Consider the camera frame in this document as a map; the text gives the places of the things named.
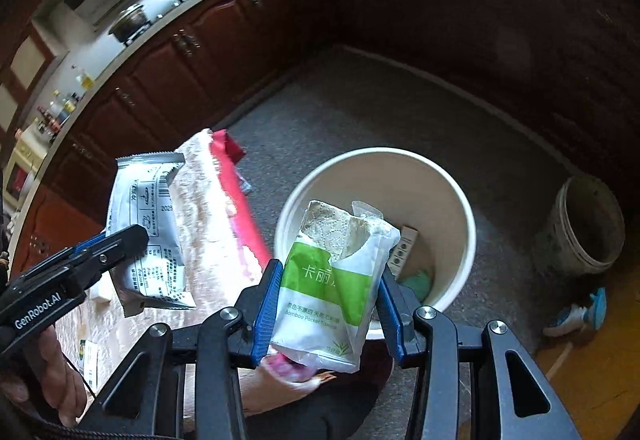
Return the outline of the person's left hand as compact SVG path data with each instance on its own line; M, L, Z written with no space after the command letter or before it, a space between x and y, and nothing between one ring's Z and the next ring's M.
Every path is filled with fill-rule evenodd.
M75 427L85 411L87 393L80 375L65 360L53 326L40 334L38 351L43 360L40 378L43 397L58 411L63 426Z

